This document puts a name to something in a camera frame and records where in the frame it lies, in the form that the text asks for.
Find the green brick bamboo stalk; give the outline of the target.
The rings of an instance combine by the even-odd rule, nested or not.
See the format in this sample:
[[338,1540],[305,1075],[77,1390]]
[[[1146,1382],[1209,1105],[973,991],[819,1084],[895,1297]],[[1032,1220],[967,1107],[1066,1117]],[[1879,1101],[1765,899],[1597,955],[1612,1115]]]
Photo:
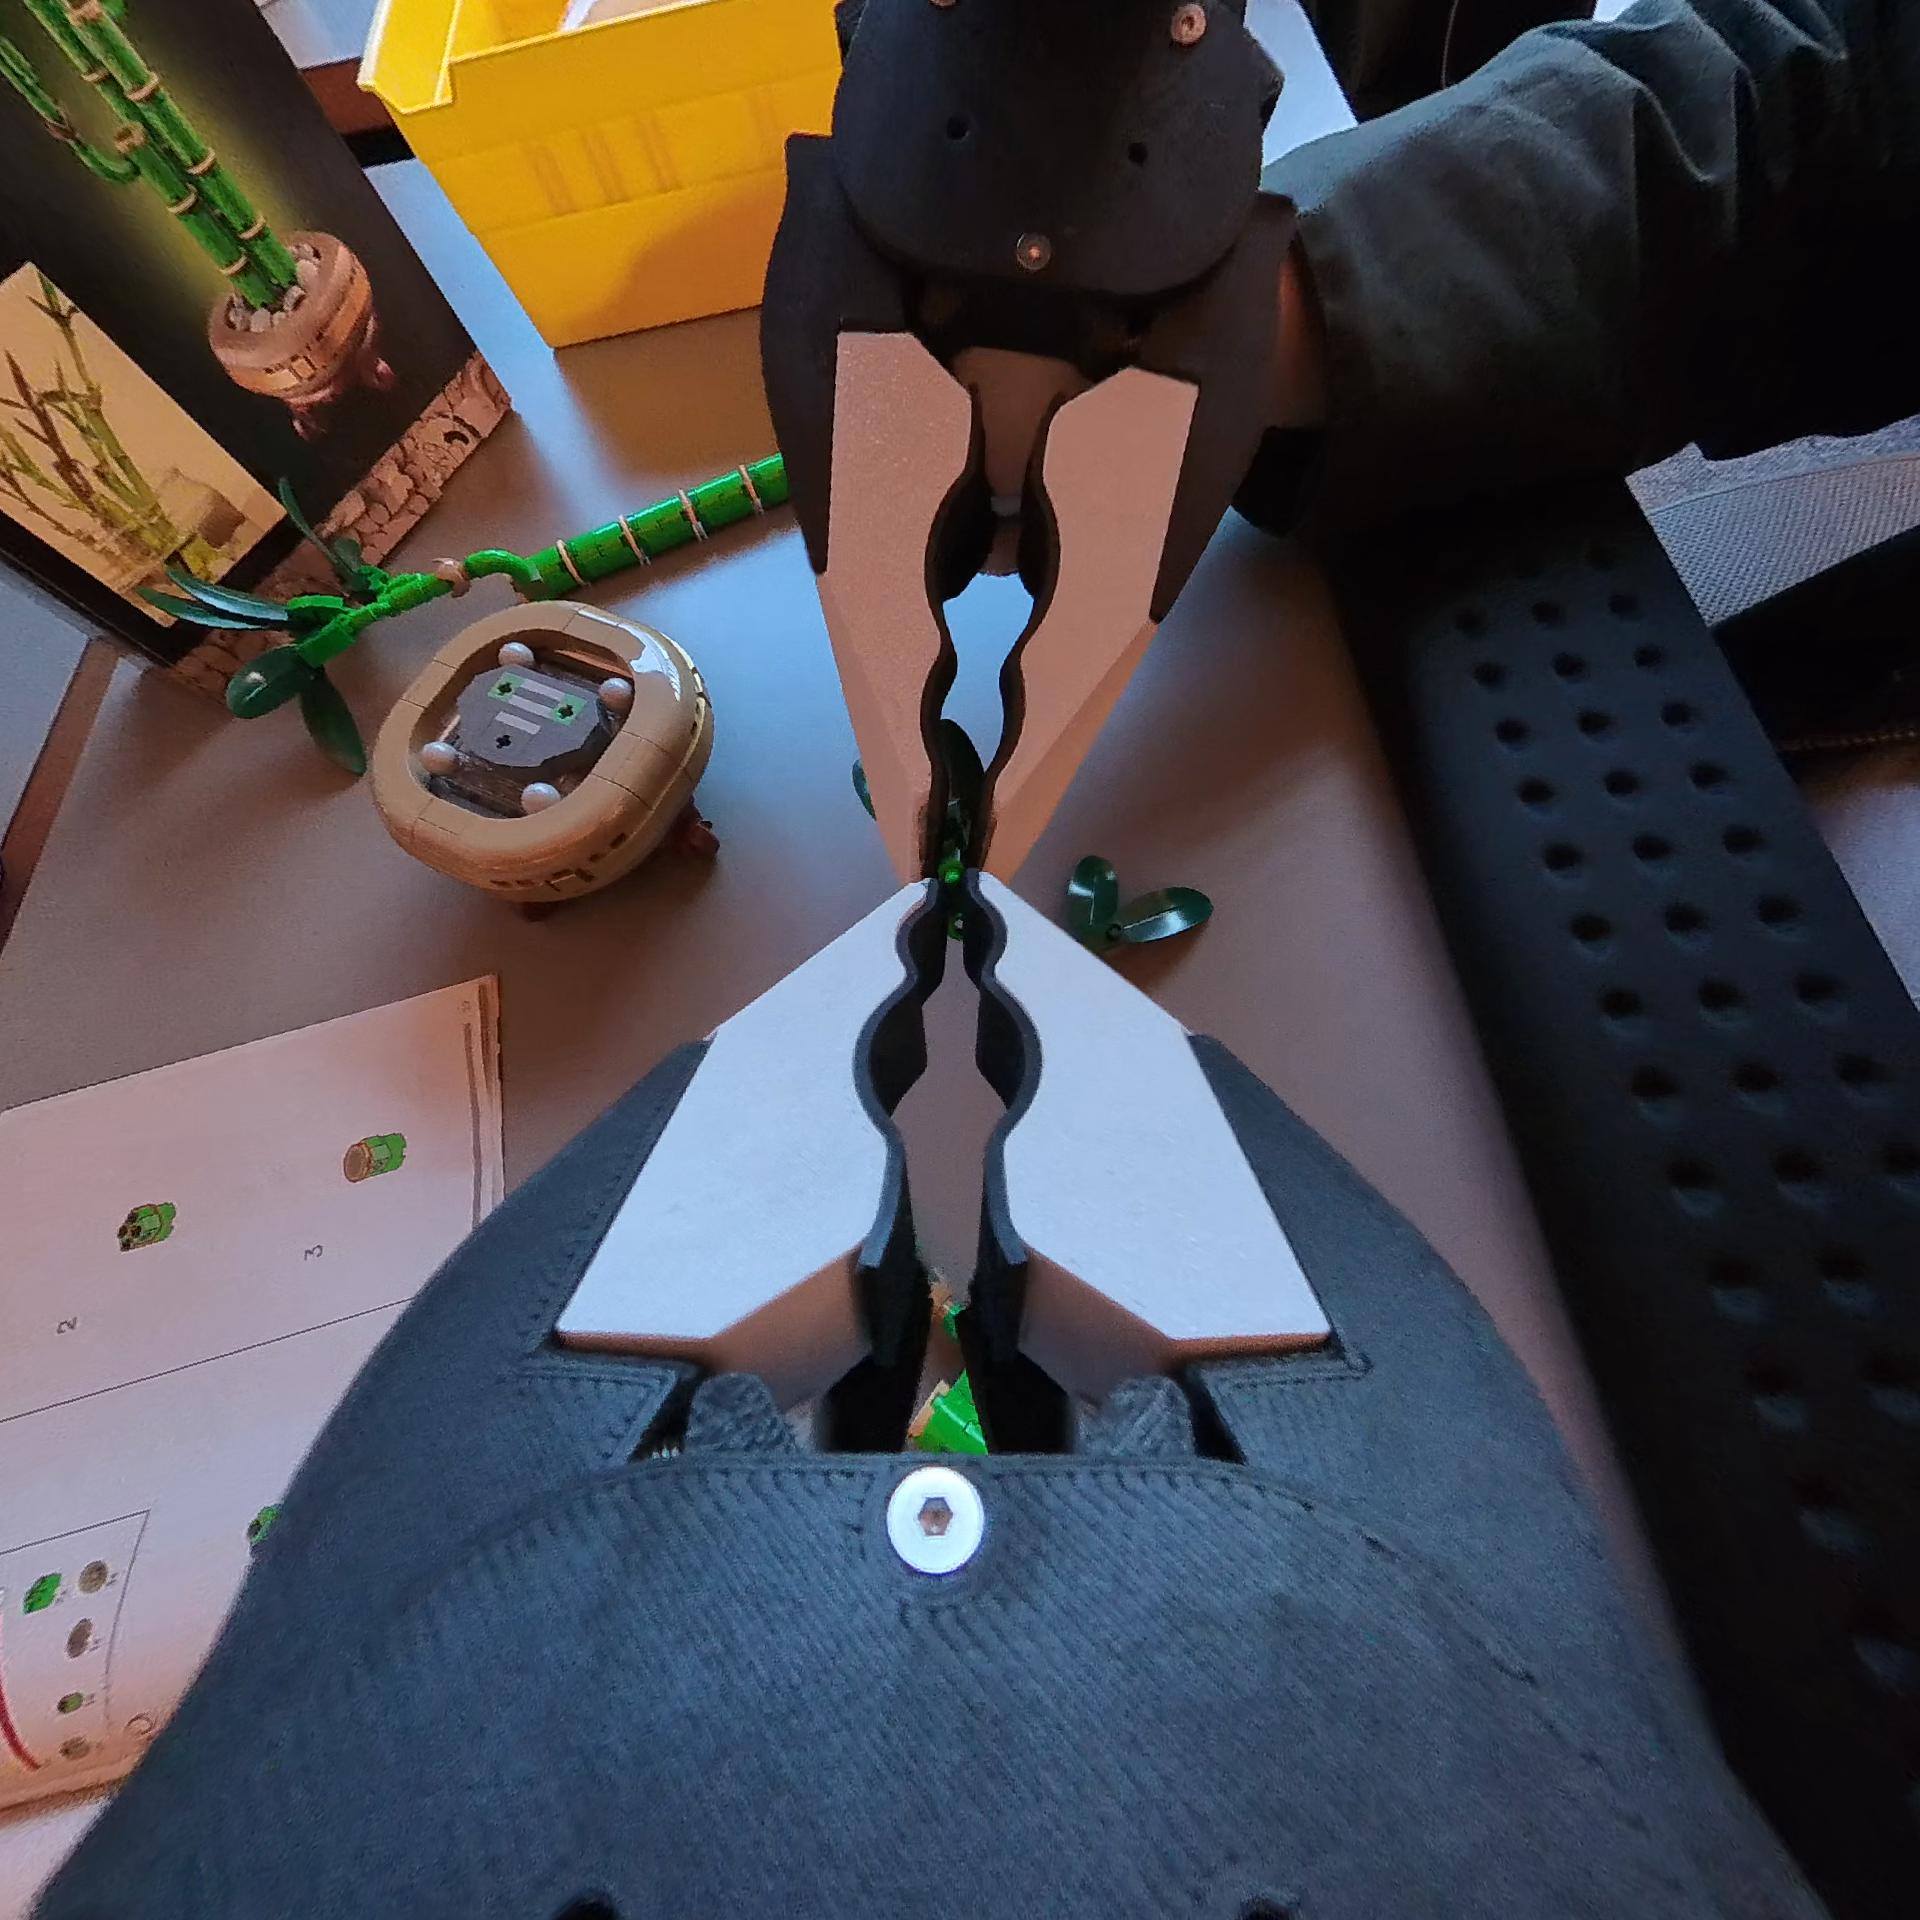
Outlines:
[[480,579],[505,579],[524,602],[562,598],[764,516],[789,502],[790,486],[784,460],[773,454],[587,535],[557,541],[533,556],[484,548],[441,560],[426,573],[389,573],[373,565],[356,541],[325,539],[300,513],[290,485],[281,485],[281,498],[300,537],[330,566],[338,591],[272,597],[169,566],[172,591],[141,588],[141,597],[155,610],[211,631],[284,632],[284,643],[229,676],[230,713],[260,718],[299,703],[302,724],[321,753],[351,778],[361,778],[368,771],[364,736],[326,665],[344,656],[375,622],[458,597]]
[[947,1278],[926,1275],[931,1330],[926,1364],[935,1381],[908,1425],[908,1447],[926,1455],[987,1457],[991,1445],[962,1355],[965,1307]]

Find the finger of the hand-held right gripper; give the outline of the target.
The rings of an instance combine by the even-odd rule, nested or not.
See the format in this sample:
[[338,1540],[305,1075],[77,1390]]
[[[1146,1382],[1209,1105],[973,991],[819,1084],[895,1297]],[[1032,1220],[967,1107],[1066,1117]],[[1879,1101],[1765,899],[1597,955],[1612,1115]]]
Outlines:
[[954,665],[931,556],[974,463],[974,403],[908,333],[837,339],[829,478],[829,636],[903,884],[928,865],[926,697]]
[[977,866],[1016,874],[1152,640],[1197,388],[1126,369],[1066,398],[1029,469],[1032,615],[1008,654]]

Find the grey desk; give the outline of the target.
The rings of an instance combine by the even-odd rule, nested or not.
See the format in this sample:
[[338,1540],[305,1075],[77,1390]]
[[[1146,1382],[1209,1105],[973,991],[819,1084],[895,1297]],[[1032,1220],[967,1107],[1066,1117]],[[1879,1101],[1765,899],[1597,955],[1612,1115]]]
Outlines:
[[[767,519],[615,586],[716,701],[715,860],[660,856],[526,921],[423,868],[297,718],[236,724],[8,588],[4,1107],[497,974],[521,1182],[615,1097],[895,886],[801,539]],[[1121,972],[1229,1044],[1474,1290],[1538,1382],[1668,1655],[1668,1598],[1578,1357],[1325,573],[1238,519],[1016,879],[1101,853],[1213,925]]]

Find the tan brick-built pot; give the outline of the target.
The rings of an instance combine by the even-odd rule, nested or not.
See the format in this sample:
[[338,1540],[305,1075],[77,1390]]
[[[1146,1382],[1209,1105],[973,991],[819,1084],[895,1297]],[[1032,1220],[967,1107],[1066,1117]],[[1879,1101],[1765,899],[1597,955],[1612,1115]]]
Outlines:
[[435,654],[379,732],[371,791],[405,853],[539,914],[660,848],[715,855],[694,801],[713,741],[705,675],[671,636],[526,605]]

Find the yellow plastic bin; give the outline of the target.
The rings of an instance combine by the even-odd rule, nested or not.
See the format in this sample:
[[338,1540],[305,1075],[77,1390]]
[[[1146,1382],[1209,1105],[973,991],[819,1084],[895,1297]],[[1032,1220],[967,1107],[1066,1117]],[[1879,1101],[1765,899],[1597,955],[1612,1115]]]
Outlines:
[[358,82],[552,348],[752,308],[831,2],[382,2]]

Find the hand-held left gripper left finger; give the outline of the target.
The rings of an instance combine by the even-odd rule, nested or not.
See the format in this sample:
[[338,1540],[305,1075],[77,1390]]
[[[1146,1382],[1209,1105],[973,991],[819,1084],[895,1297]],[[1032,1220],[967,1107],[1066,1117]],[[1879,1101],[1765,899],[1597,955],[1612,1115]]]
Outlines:
[[932,1302],[895,1115],[943,974],[920,880],[719,1027],[558,1341],[751,1375],[821,1401],[829,1447],[899,1452]]

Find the person's right hand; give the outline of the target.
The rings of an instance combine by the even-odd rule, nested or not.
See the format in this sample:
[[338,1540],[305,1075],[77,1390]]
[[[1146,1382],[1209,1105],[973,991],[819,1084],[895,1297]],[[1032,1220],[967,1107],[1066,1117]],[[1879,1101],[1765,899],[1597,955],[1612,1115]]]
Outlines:
[[1319,431],[1328,419],[1327,334],[1307,254],[1292,243],[1277,290],[1277,342],[1266,422],[1280,431]]

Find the person's torso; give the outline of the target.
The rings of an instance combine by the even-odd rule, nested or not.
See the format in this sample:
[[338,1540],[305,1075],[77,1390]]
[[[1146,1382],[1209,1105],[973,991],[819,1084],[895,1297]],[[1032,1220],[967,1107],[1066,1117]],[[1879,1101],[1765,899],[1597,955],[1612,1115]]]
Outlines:
[[1786,744],[1842,877],[1919,995],[1919,422],[1628,480]]

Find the two-leaf green sprig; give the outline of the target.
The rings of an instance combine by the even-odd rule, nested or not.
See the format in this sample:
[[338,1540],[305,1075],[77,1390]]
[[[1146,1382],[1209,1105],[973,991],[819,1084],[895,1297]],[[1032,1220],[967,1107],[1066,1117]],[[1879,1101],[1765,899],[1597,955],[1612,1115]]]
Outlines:
[[1112,863],[1098,855],[1082,856],[1068,874],[1068,934],[1098,955],[1175,941],[1205,926],[1213,914],[1211,896],[1184,884],[1122,901]]

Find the white instruction booklet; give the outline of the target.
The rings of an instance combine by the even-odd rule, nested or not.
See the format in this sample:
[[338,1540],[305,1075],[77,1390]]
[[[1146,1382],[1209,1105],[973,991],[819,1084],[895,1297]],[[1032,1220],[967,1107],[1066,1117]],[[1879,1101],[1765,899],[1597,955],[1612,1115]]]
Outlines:
[[3,1804],[127,1773],[502,1201],[493,976],[3,1121]]

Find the dark green leaf piece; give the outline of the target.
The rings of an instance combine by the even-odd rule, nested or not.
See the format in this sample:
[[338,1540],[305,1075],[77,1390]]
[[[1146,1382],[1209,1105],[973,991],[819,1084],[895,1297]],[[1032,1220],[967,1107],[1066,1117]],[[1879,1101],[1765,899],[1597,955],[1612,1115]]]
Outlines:
[[958,886],[967,870],[983,868],[991,848],[989,768],[973,736],[954,720],[938,720],[935,766],[928,780],[908,787],[911,818],[883,835],[900,886],[926,879]]

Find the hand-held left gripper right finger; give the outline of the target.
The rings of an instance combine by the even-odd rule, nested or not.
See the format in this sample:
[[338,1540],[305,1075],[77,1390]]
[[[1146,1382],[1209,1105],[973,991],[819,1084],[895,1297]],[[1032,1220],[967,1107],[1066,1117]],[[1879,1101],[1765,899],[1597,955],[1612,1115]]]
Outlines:
[[983,1160],[962,1344],[992,1452],[1073,1401],[1325,1344],[1330,1323],[1183,1025],[995,877],[965,880]]

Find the black perforated chair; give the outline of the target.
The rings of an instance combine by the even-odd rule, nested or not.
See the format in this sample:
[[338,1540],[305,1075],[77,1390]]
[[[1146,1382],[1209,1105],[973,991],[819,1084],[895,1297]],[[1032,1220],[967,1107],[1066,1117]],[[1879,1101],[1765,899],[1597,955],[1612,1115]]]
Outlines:
[[1917,1009],[1620,483],[1328,574],[1727,1758],[1917,1917]]

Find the black bamboo building set box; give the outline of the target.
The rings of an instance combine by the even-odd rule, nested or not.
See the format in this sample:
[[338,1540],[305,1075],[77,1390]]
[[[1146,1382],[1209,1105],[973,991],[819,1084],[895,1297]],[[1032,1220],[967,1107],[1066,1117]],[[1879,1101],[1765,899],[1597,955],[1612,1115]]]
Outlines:
[[512,412],[255,4],[3,7],[4,560],[219,699],[274,634],[171,573],[336,593]]

